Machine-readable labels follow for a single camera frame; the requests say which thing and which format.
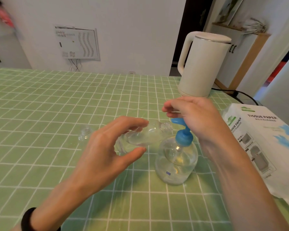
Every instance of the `dark door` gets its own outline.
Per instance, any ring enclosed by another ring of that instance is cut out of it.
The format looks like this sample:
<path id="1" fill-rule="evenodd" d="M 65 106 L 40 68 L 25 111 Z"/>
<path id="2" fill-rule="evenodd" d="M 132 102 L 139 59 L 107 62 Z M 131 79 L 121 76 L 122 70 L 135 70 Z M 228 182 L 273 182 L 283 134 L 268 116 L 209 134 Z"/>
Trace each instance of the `dark door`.
<path id="1" fill-rule="evenodd" d="M 213 0 L 186 0 L 173 62 L 178 62 L 185 37 L 192 31 L 203 31 Z"/>

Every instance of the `kettle lid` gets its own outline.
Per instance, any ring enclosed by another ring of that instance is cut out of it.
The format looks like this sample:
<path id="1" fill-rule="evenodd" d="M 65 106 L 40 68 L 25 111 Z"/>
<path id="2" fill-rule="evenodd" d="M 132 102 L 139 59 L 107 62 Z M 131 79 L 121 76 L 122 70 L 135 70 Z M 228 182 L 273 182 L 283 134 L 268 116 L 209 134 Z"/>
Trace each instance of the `kettle lid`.
<path id="1" fill-rule="evenodd" d="M 220 42 L 220 43 L 226 43 L 226 44 L 231 43 L 231 38 L 229 38 L 228 36 L 213 34 L 213 33 L 208 33 L 208 32 L 197 32 L 195 34 L 195 37 L 204 39 L 204 40 L 214 41 L 214 42 Z"/>

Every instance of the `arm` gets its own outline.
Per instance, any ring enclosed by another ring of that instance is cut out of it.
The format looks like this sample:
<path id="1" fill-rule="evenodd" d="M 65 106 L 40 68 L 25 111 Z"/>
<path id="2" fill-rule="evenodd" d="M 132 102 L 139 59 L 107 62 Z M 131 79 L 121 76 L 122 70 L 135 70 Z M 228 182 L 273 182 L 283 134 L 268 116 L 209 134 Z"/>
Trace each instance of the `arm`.
<path id="1" fill-rule="evenodd" d="M 162 110 L 168 117 L 183 117 L 199 138 L 215 165 L 234 230 L 289 230 L 262 178 L 210 100 L 181 97 L 167 101 Z"/>
<path id="2" fill-rule="evenodd" d="M 89 143 L 72 175 L 58 184 L 30 218 L 36 231 L 56 231 L 67 217 L 87 198 L 109 185 L 131 163 L 146 151 L 135 148 L 118 156 L 114 145 L 118 137 L 128 130 L 147 126 L 142 118 L 119 117 L 90 137 Z M 21 231 L 17 224 L 11 231 Z"/>

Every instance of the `painting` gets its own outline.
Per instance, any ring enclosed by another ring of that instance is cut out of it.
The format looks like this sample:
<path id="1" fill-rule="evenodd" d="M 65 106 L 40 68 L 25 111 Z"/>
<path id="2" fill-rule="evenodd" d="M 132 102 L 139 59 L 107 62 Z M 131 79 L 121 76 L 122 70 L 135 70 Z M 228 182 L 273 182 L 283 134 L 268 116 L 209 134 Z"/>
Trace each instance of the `painting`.
<path id="1" fill-rule="evenodd" d="M 226 0 L 216 22 L 229 25 L 243 0 Z"/>

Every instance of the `black wristband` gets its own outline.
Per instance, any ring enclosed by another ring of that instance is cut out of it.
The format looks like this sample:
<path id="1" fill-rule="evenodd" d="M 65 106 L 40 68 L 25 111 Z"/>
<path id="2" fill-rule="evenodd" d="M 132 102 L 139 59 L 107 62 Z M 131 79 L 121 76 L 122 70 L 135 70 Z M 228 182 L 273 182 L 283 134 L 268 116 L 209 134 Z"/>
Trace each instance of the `black wristband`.
<path id="1" fill-rule="evenodd" d="M 31 215 L 35 209 L 36 208 L 30 208 L 24 213 L 22 221 L 20 222 L 20 227 L 22 231 L 35 231 L 30 223 Z"/>

